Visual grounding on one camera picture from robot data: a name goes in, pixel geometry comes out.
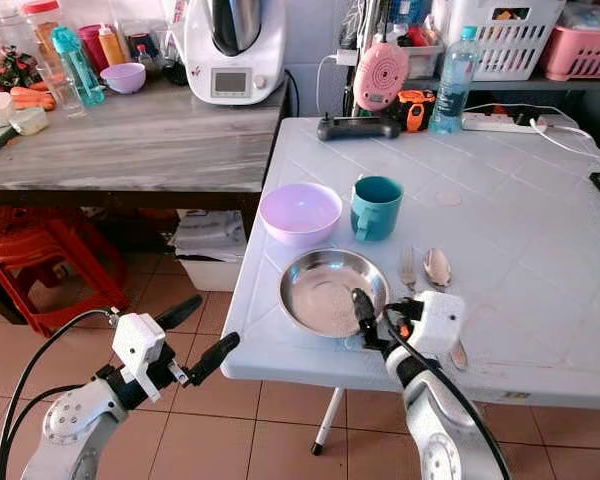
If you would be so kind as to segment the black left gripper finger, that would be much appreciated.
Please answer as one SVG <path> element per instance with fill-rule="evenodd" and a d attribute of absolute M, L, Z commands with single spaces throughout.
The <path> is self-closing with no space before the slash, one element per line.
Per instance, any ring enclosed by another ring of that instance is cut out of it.
<path fill-rule="evenodd" d="M 155 324 L 164 332 L 172 332 L 198 311 L 201 305 L 203 305 L 203 297 L 200 294 L 192 294 L 185 301 L 177 303 L 177 305 L 167 308 L 163 314 L 155 316 Z"/>
<path fill-rule="evenodd" d="M 237 332 L 231 332 L 217 340 L 212 347 L 203 352 L 203 355 L 194 365 L 187 369 L 187 384 L 199 387 L 213 374 L 226 360 L 226 357 L 239 346 L 241 337 Z"/>

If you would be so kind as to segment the silver metal fork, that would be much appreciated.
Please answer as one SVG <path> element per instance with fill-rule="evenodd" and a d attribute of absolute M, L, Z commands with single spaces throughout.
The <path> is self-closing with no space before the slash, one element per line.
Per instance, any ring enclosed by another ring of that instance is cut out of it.
<path fill-rule="evenodd" d="M 399 279 L 402 285 L 408 289 L 406 298 L 415 296 L 416 293 L 416 269 L 414 265 L 413 247 L 405 246 L 401 248 L 399 259 Z"/>

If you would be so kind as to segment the stainless steel plate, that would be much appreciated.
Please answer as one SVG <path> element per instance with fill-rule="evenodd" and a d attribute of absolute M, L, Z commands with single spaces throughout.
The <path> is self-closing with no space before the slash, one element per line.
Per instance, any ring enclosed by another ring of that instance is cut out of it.
<path fill-rule="evenodd" d="M 351 250 L 322 248 L 301 253 L 283 270 L 280 301 L 299 328 L 328 338 L 359 333 L 352 292 L 367 293 L 377 312 L 390 300 L 390 284 L 367 257 Z"/>

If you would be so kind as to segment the silver metal spoon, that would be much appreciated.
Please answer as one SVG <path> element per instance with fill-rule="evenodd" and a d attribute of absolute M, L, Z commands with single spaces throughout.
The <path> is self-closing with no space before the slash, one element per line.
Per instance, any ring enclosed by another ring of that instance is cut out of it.
<path fill-rule="evenodd" d="M 446 292 L 446 289 L 450 287 L 452 271 L 445 252 L 441 248 L 429 248 L 423 256 L 423 266 L 425 278 L 429 284 L 438 292 Z M 468 356 L 466 356 L 464 343 L 461 340 L 457 340 L 455 347 L 451 349 L 450 358 L 456 370 L 468 370 Z"/>

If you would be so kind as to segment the white plastic storage box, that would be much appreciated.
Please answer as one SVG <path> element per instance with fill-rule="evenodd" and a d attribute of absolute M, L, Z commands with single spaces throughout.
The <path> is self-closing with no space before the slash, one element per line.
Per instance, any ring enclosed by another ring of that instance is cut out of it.
<path fill-rule="evenodd" d="M 248 247 L 239 211 L 180 209 L 168 246 L 199 291 L 231 292 Z"/>

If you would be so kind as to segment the teal plastic mug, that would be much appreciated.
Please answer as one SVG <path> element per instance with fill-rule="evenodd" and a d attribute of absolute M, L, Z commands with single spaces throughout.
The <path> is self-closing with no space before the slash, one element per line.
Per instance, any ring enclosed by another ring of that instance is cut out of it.
<path fill-rule="evenodd" d="M 352 186 L 350 221 L 355 241 L 386 241 L 396 227 L 405 192 L 395 179 L 364 175 Z"/>

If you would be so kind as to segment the white table leg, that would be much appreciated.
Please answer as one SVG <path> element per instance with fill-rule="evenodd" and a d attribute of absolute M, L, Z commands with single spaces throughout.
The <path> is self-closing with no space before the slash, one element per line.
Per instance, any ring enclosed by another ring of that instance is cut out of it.
<path fill-rule="evenodd" d="M 331 434 L 333 425 L 335 425 L 338 410 L 340 410 L 341 404 L 344 402 L 344 397 L 344 388 L 333 389 L 332 396 L 329 398 L 329 403 L 326 407 L 326 412 L 324 412 L 317 435 L 315 435 L 314 442 L 312 443 L 312 448 L 310 448 L 310 453 L 312 453 L 313 456 L 320 456 L 320 454 L 324 452 L 326 440 L 328 439 L 328 435 Z"/>

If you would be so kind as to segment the large purple plastic bowl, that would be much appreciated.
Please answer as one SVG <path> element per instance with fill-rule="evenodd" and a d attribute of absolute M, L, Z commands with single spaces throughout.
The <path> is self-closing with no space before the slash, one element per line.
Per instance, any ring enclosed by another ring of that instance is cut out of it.
<path fill-rule="evenodd" d="M 286 184 L 265 193 L 258 216 L 265 232 L 291 247 L 315 247 L 332 236 L 344 212 L 333 189 L 317 183 Z"/>

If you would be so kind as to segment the red plastic stool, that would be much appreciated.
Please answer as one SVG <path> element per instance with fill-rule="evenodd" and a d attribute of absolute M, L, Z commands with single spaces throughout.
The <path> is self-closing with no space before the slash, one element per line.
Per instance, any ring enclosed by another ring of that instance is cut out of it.
<path fill-rule="evenodd" d="M 67 265 L 93 294 L 73 305 L 43 311 L 30 298 L 40 282 L 63 283 L 57 268 Z M 36 333 L 50 335 L 93 308 L 130 306 L 121 252 L 79 207 L 0 206 L 0 285 Z"/>

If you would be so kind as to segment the black handheld controller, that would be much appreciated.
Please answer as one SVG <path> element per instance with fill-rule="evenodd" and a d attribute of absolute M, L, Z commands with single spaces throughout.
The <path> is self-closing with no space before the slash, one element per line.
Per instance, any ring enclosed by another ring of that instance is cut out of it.
<path fill-rule="evenodd" d="M 395 140 L 401 134 L 400 124 L 390 116 L 373 114 L 369 116 L 323 115 L 315 129 L 319 141 L 344 140 L 344 138 L 383 137 Z"/>

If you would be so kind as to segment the orange black tape measure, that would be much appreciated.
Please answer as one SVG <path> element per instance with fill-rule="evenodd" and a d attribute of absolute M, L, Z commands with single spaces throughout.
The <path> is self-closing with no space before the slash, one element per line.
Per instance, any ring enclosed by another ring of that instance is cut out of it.
<path fill-rule="evenodd" d="M 427 131 L 434 104 L 433 90 L 402 90 L 397 92 L 393 118 L 401 124 L 402 133 Z"/>

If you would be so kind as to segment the white power strip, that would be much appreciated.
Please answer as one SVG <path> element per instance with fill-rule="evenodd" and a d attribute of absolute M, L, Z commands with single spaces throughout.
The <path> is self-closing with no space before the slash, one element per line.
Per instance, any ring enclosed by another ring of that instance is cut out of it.
<path fill-rule="evenodd" d="M 569 118 L 547 108 L 497 108 L 492 111 L 465 111 L 465 131 L 538 134 L 574 129 Z"/>

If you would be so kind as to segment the clear water bottle blue cap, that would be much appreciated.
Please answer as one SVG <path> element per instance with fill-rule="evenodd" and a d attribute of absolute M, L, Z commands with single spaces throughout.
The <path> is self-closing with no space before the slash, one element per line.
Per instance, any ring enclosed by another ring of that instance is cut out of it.
<path fill-rule="evenodd" d="M 465 26 L 459 40 L 447 46 L 442 72 L 434 92 L 434 110 L 429 119 L 431 133 L 456 133 L 463 129 L 466 97 L 472 87 L 475 65 L 478 63 L 477 47 L 479 27 Z"/>

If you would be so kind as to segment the pink round speaker device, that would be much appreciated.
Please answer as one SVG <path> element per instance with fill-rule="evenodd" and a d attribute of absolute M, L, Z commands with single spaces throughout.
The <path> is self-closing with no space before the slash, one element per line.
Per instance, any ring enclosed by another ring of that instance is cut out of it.
<path fill-rule="evenodd" d="M 408 52 L 396 42 L 377 42 L 364 51 L 352 82 L 360 109 L 370 113 L 388 108 L 404 86 L 409 72 Z"/>

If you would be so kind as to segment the small purple plastic bowl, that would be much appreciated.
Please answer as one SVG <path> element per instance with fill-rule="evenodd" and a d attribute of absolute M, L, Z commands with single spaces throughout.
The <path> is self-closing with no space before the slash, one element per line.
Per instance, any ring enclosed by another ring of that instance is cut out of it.
<path fill-rule="evenodd" d="M 121 63 L 111 65 L 100 72 L 100 78 L 111 90 L 117 93 L 136 93 L 146 83 L 146 68 L 143 64 Z"/>

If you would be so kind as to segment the clear drinking glass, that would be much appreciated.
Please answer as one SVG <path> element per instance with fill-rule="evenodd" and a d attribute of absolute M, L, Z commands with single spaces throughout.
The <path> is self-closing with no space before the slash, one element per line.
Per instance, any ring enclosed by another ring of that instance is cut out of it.
<path fill-rule="evenodd" d="M 85 106 L 77 92 L 71 78 L 59 64 L 53 61 L 39 61 L 38 72 L 41 81 L 48 87 L 50 95 L 56 100 L 57 110 L 70 118 L 84 118 L 86 116 Z"/>

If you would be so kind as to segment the white food processor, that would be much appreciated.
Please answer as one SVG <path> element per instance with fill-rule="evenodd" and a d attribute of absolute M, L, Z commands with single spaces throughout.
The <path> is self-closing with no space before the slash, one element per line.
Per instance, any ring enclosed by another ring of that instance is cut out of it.
<path fill-rule="evenodd" d="M 186 0 L 178 52 L 195 97 L 253 105 L 285 83 L 285 0 Z"/>

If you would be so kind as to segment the orange carrots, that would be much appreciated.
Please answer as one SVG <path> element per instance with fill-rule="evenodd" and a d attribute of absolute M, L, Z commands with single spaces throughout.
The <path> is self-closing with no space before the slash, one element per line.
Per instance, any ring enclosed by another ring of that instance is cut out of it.
<path fill-rule="evenodd" d="M 56 109 L 57 102 L 49 91 L 32 90 L 26 87 L 13 87 L 9 91 L 12 97 L 13 106 L 16 110 L 25 110 L 31 108 L 40 108 L 44 111 L 53 111 Z"/>

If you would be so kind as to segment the teal drinking bottle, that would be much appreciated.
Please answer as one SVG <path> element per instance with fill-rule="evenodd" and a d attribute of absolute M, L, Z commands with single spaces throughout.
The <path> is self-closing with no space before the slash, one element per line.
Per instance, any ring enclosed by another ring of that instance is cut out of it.
<path fill-rule="evenodd" d="M 80 37 L 71 28 L 58 26 L 50 32 L 54 50 L 59 54 L 70 78 L 84 106 L 95 106 L 105 101 L 104 87 L 100 86 L 88 55 L 85 54 Z"/>

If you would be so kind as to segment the orange sauce bottle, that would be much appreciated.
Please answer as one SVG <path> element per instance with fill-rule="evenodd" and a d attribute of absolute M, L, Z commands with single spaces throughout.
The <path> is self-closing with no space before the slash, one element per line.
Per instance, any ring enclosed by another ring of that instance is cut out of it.
<path fill-rule="evenodd" d="M 107 67 L 128 63 L 127 54 L 120 44 L 120 36 L 111 26 L 99 24 L 96 28 L 96 38 L 98 38 L 99 45 L 102 47 Z"/>

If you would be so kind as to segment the red plastic container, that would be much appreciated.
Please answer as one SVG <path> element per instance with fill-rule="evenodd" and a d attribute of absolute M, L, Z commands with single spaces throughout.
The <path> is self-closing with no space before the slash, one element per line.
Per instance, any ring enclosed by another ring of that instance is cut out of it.
<path fill-rule="evenodd" d="M 99 41 L 99 28 L 99 24 L 90 24 L 90 26 L 77 28 L 77 36 L 79 36 L 82 42 L 82 50 L 88 56 L 91 69 L 96 74 L 99 74 L 104 68 L 108 67 L 103 47 Z"/>

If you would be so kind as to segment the white plastic basket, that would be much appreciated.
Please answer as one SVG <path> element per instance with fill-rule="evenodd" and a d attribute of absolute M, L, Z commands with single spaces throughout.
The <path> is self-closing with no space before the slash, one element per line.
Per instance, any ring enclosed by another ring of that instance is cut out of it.
<path fill-rule="evenodd" d="M 527 81 L 566 0 L 433 0 L 443 44 L 475 28 L 474 81 Z"/>

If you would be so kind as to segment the small decorated green plant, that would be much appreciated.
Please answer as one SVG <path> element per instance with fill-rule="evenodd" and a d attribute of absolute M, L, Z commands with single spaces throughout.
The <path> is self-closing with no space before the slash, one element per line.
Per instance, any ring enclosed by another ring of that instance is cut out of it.
<path fill-rule="evenodd" d="M 31 88 L 41 82 L 40 61 L 15 45 L 0 47 L 0 90 Z"/>

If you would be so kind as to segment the pink plastic basket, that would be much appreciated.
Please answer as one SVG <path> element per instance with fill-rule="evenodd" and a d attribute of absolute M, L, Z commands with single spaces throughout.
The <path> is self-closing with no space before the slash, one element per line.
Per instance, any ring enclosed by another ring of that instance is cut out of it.
<path fill-rule="evenodd" d="M 600 29 L 553 27 L 539 67 L 551 81 L 600 81 Z"/>

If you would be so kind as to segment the clear jar red lid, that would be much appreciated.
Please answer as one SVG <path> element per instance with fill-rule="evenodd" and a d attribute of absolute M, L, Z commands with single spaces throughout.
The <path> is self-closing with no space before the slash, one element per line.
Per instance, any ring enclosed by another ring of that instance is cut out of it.
<path fill-rule="evenodd" d="M 61 64 L 61 58 L 54 49 L 52 42 L 52 32 L 57 27 L 61 27 L 63 18 L 61 5 L 57 0 L 27 0 L 18 6 L 27 23 L 30 24 L 36 41 L 38 41 L 39 51 L 45 64 L 50 68 L 50 72 L 59 76 L 64 73 Z"/>

